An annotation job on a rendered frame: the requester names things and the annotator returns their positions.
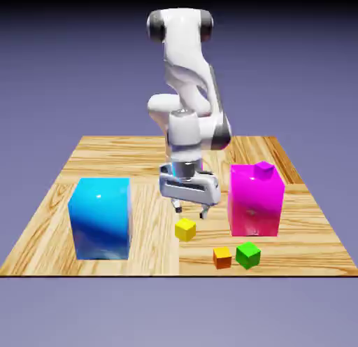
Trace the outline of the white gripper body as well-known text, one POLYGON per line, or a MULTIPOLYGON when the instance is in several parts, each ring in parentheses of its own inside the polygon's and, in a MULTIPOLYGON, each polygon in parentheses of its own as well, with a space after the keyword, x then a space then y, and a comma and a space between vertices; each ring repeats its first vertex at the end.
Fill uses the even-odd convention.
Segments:
POLYGON ((200 162, 165 163, 159 168, 159 190, 163 197, 214 206, 221 197, 217 177, 199 169, 200 162))

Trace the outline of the small yellow cube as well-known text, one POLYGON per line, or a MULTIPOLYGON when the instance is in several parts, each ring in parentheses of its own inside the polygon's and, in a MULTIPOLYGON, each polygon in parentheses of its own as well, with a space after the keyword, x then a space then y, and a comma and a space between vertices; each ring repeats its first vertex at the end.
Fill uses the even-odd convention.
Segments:
POLYGON ((180 241, 190 241, 196 235, 196 223, 187 218, 182 218, 175 224, 175 236, 180 241))

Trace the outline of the small orange cube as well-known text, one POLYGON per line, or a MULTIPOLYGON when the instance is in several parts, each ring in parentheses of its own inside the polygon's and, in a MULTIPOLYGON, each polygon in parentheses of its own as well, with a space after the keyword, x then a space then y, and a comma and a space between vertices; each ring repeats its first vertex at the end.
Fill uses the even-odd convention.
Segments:
POLYGON ((228 247, 216 247, 213 249, 213 262, 216 269, 227 269, 231 266, 232 255, 228 247))

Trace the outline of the small purple cube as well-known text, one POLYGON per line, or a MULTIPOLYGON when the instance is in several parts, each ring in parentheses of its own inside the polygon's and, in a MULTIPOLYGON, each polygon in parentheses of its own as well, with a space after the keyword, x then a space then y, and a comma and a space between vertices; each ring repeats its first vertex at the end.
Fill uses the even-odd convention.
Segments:
POLYGON ((268 162, 258 162, 254 165, 253 175, 259 180, 270 180, 273 175, 274 168, 274 165, 268 162))

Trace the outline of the small green cube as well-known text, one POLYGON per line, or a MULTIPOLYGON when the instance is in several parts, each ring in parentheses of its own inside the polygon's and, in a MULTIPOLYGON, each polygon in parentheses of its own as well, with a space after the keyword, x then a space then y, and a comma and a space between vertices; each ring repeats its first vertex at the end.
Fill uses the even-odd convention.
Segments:
POLYGON ((245 269, 250 269, 260 263, 261 250, 252 242, 245 242, 236 247, 235 260, 245 269))

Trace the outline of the large magenta box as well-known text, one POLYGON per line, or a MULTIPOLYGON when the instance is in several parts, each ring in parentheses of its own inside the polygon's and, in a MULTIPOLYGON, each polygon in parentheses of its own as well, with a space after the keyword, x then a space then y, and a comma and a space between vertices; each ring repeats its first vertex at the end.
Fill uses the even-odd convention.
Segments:
POLYGON ((276 167, 270 180, 253 175, 255 164, 232 164, 228 219, 232 236, 277 236, 285 184, 276 167))

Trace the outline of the large cyan box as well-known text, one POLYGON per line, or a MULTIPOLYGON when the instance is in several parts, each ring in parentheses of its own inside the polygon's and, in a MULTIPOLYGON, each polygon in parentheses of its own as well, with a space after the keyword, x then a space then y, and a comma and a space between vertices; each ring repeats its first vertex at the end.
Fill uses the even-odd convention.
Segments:
POLYGON ((68 202, 79 260, 127 260, 131 247, 128 178, 81 178, 68 202))

